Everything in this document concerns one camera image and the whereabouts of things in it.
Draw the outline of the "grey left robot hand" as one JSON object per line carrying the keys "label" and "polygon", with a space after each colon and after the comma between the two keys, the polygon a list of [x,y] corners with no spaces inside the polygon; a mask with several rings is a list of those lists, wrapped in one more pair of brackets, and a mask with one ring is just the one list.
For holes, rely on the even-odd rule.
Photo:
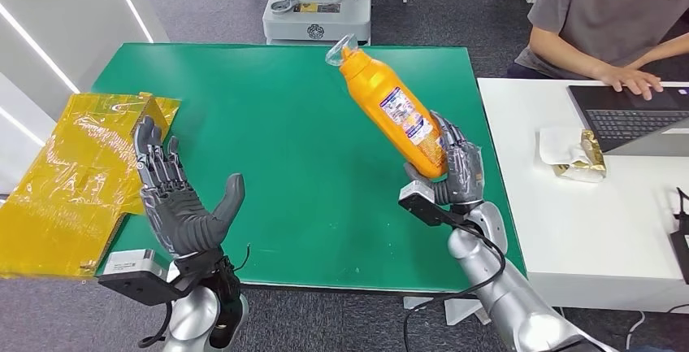
{"label": "grey left robot hand", "polygon": [[224,195],[208,211],[190,184],[180,161],[178,139],[163,147],[162,129],[146,115],[134,130],[141,200],[161,246],[174,258],[218,249],[245,200],[245,180],[233,173]]}

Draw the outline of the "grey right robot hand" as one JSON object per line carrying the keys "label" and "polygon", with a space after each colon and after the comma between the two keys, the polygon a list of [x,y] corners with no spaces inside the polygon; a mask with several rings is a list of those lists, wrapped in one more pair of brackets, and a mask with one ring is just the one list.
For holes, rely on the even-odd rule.
{"label": "grey right robot hand", "polygon": [[441,147],[445,155],[446,176],[432,181],[411,164],[405,163],[405,173],[410,180],[418,180],[433,190],[435,203],[473,205],[483,201],[483,160],[481,149],[469,141],[451,121],[436,111],[430,111],[440,130]]}

